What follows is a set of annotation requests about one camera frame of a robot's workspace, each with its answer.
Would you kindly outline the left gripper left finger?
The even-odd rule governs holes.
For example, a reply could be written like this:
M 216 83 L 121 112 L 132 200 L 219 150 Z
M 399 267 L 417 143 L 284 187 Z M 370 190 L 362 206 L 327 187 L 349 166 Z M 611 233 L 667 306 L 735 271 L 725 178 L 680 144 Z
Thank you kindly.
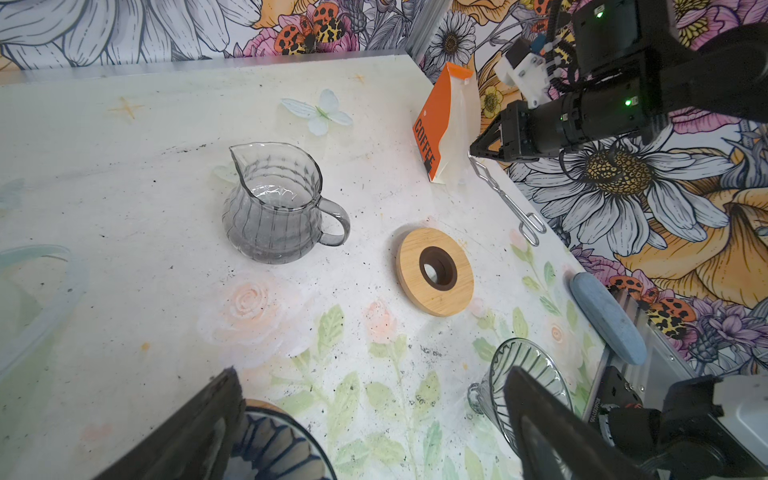
M 245 413 L 234 368 L 223 370 L 99 479 L 221 479 Z

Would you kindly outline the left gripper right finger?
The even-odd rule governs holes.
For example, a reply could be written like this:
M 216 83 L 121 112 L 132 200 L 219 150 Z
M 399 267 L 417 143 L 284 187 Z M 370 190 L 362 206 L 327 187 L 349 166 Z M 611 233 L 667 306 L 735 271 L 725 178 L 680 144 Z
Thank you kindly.
M 649 479 L 650 474 L 618 450 L 559 401 L 536 400 L 519 414 L 518 456 L 525 479 Z

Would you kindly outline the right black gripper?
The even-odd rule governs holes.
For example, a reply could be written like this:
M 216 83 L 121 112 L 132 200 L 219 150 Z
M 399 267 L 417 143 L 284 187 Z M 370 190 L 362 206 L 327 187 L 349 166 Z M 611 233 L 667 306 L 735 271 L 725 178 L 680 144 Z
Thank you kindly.
M 669 126 L 660 100 L 639 76 L 619 75 L 530 108 L 508 104 L 470 145 L 469 154 L 498 162 L 533 162 L 623 135 L 655 140 Z

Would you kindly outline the blue glass dripper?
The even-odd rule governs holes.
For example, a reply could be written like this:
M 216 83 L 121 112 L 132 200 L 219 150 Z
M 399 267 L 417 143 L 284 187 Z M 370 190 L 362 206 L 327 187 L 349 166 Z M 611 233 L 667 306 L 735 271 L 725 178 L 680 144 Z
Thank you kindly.
M 223 477 L 330 480 L 337 475 L 320 444 L 290 415 L 248 405 Z

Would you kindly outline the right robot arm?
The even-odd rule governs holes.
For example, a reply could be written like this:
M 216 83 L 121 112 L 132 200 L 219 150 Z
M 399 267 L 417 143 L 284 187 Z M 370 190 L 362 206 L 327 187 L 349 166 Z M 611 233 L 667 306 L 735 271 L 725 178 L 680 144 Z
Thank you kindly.
M 477 157 L 503 163 L 560 236 L 566 283 L 616 358 L 650 341 L 683 376 L 664 407 L 615 396 L 591 421 L 658 478 L 767 475 L 767 5 L 515 1 L 480 74 Z

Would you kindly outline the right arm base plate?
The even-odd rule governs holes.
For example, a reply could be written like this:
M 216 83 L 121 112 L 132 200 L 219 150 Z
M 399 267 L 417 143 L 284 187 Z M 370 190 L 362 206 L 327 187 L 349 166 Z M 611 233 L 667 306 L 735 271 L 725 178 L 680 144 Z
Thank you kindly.
M 624 450 L 652 449 L 657 437 L 657 411 L 643 400 L 614 366 L 599 382 L 588 424 L 610 445 Z

